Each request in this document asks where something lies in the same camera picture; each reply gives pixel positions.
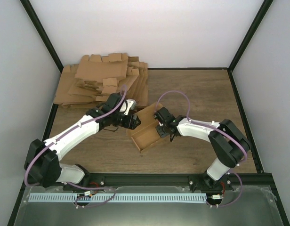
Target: box flap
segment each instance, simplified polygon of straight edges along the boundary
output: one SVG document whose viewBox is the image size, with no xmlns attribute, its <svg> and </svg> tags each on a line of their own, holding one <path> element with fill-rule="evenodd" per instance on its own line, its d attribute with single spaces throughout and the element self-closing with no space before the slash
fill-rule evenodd
<svg viewBox="0 0 290 226">
<path fill-rule="evenodd" d="M 89 60 L 92 61 L 92 62 L 97 62 L 97 63 L 101 63 L 102 62 L 101 56 L 100 55 L 94 55 L 94 54 L 92 54 L 90 56 Z"/>
<path fill-rule="evenodd" d="M 128 62 L 136 62 L 139 61 L 139 57 L 137 56 L 130 56 L 128 57 Z"/>
<path fill-rule="evenodd" d="M 88 96 L 88 97 L 93 97 L 98 94 L 94 89 L 93 90 L 88 90 L 84 89 L 82 87 L 77 86 L 77 82 L 79 83 L 80 80 L 75 79 L 74 82 L 72 83 L 71 87 L 69 88 L 68 94 L 69 95 L 82 95 L 82 96 Z"/>
<path fill-rule="evenodd" d="M 96 97 L 96 101 L 100 101 L 100 102 L 107 101 L 107 99 L 108 99 L 108 96 L 103 96 L 103 97 L 97 96 Z"/>
<path fill-rule="evenodd" d="M 103 79 L 103 86 L 117 86 L 117 78 Z"/>
<path fill-rule="evenodd" d="M 71 72 L 71 66 L 70 65 L 64 66 L 62 73 L 70 73 L 70 72 Z"/>
<path fill-rule="evenodd" d="M 127 67 L 126 75 L 132 75 L 132 72 L 131 72 L 132 69 L 133 67 Z"/>
<path fill-rule="evenodd" d="M 116 86 L 105 86 L 103 87 L 103 90 L 102 90 L 102 94 L 103 95 L 106 95 L 106 94 L 112 94 L 112 93 L 115 93 L 117 91 L 117 87 Z"/>
<path fill-rule="evenodd" d="M 139 72 L 139 69 L 138 68 L 133 68 L 131 70 L 131 75 L 139 75 L 139 74 L 140 74 L 140 72 Z"/>
<path fill-rule="evenodd" d="M 122 53 L 111 53 L 108 55 L 109 62 L 119 62 L 122 61 Z"/>
<path fill-rule="evenodd" d="M 140 62 L 140 68 L 144 68 L 145 69 L 145 62 Z"/>
<path fill-rule="evenodd" d="M 71 73 L 76 74 L 79 65 L 72 65 L 71 66 Z"/>
<path fill-rule="evenodd" d="M 128 75 L 128 76 L 126 76 L 125 79 L 119 81 L 117 92 L 120 92 L 121 87 L 124 84 L 126 84 L 127 90 L 130 90 L 131 86 L 133 85 L 133 83 L 136 81 L 137 78 L 138 78 L 138 75 Z"/>
<path fill-rule="evenodd" d="M 89 61 L 89 55 L 84 55 L 84 56 L 81 58 L 80 63 L 81 63 L 82 61 Z"/>
<path fill-rule="evenodd" d="M 109 62 L 109 57 L 108 56 L 103 56 L 102 57 L 102 62 L 108 63 Z"/>
<path fill-rule="evenodd" d="M 128 62 L 128 55 L 127 55 L 127 53 L 122 53 L 121 59 L 122 59 L 122 61 L 127 61 Z"/>
<path fill-rule="evenodd" d="M 136 62 L 131 62 L 131 65 L 133 65 L 134 67 L 140 67 L 140 62 L 136 61 Z"/>
</svg>

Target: white cable tray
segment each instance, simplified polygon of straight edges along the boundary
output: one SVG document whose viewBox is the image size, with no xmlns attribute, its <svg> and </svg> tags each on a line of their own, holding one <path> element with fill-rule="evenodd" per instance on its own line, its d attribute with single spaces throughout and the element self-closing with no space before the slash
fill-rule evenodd
<svg viewBox="0 0 290 226">
<path fill-rule="evenodd" d="M 104 202 L 113 194 L 99 193 L 92 197 L 83 197 L 78 202 Z M 31 193 L 28 202 L 74 202 L 77 194 L 73 193 Z M 199 193 L 180 194 L 116 194 L 109 202 L 183 202 L 206 203 L 207 195 Z"/>
</svg>

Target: black cable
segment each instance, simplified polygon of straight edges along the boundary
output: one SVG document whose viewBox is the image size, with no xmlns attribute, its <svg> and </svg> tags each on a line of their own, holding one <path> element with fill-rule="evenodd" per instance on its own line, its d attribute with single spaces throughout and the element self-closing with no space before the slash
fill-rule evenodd
<svg viewBox="0 0 290 226">
<path fill-rule="evenodd" d="M 104 129 L 104 130 L 107 130 L 107 131 L 111 131 L 111 132 L 116 132 L 118 130 L 119 126 L 117 126 L 117 128 L 115 130 L 111 130 L 111 129 Z"/>
<path fill-rule="evenodd" d="M 127 100 L 124 100 L 124 101 L 125 101 L 125 104 L 126 104 L 126 108 L 125 108 L 125 111 L 124 112 L 126 112 L 126 110 L 128 108 L 128 102 L 127 102 Z"/>
</svg>

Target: stack of flattened cardboard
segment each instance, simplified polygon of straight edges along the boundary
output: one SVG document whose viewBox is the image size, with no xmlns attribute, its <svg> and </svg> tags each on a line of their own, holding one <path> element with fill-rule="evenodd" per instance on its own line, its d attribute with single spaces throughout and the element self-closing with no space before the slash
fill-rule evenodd
<svg viewBox="0 0 290 226">
<path fill-rule="evenodd" d="M 137 107 L 148 105 L 147 63 L 126 53 L 108 56 L 84 55 L 79 65 L 67 65 L 61 74 L 55 104 L 72 107 L 93 107 L 106 101 L 111 93 L 121 92 L 126 85 L 127 98 Z"/>
</svg>

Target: open cardboard box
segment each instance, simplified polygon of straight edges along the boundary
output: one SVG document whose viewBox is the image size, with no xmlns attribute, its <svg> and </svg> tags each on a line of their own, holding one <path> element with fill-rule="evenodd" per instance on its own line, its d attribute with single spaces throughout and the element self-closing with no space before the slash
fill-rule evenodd
<svg viewBox="0 0 290 226">
<path fill-rule="evenodd" d="M 141 125 L 134 130 L 127 130 L 127 135 L 133 140 L 141 153 L 162 140 L 155 129 L 159 125 L 159 122 L 153 117 L 155 105 L 156 103 L 137 112 L 136 115 L 141 120 Z M 163 105 L 158 104 L 157 110 L 162 107 Z"/>
</svg>

